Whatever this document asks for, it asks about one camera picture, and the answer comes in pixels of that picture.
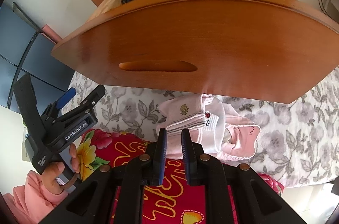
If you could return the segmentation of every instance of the rivet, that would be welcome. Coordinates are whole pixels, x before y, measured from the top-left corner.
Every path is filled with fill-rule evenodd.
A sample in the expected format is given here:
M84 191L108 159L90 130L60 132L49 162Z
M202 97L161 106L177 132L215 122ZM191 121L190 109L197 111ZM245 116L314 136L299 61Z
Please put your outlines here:
M147 160L150 159L150 156L148 154L142 154L142 155L139 156L139 159L141 161L147 161Z
M200 155L200 159L202 161L208 161L210 159L210 156L208 154L202 154Z
M102 173L106 173L106 172L108 172L110 169L111 169L111 166L108 165L108 164L101 165L101 166L99 167L99 170L100 170Z
M250 169L250 166L248 165L248 164L246 164L246 163L241 163L240 165L239 165L239 168L241 169L241 170L249 170Z

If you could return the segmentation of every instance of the drawer handle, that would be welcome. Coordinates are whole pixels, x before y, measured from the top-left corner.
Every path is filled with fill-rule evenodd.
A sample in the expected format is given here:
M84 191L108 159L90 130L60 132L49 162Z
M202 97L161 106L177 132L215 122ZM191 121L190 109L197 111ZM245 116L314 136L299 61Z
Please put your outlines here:
M134 61L120 63L119 68L125 71L161 71L161 72L193 72L198 68L188 62L171 60Z

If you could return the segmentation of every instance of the finger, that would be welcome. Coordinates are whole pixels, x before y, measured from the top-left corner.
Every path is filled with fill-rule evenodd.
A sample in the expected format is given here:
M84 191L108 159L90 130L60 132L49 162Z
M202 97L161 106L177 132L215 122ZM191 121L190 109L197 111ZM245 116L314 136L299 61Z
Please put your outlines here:
M72 158L77 157L77 147L73 143L69 146L69 154L72 156Z
M53 162L50 163L45 171L41 175L41 181L45 188L55 195L58 195L62 193L62 188L58 184L57 181L55 181L55 178L57 178L65 169L65 166L62 162Z
M71 159L71 165L72 165L73 170L74 170L76 173L79 173L79 172L80 172L80 160L79 160L78 157L72 158L72 159Z

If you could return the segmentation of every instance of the brown strap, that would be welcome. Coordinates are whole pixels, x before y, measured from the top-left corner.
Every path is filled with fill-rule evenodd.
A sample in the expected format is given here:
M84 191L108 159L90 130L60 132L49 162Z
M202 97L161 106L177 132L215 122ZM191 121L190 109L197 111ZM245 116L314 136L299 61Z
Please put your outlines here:
M70 187L73 186L73 184L75 183L75 181L77 181L78 178L80 178L79 174L74 173L73 177L65 185L60 185L60 187L63 189L69 189Z

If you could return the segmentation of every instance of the floral bedsheet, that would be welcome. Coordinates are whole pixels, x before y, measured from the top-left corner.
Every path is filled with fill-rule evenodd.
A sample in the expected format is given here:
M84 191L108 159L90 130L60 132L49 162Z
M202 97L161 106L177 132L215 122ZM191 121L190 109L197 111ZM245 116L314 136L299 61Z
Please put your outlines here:
M75 72L70 87L76 95L62 113L78 106L96 86ZM155 128L165 121L158 105L187 94L106 86L105 96L95 107L99 122L94 128L127 131L155 141ZM339 67L291 104L216 97L260 125L255 156L247 161L256 172L269 174L286 187L325 183L339 176Z

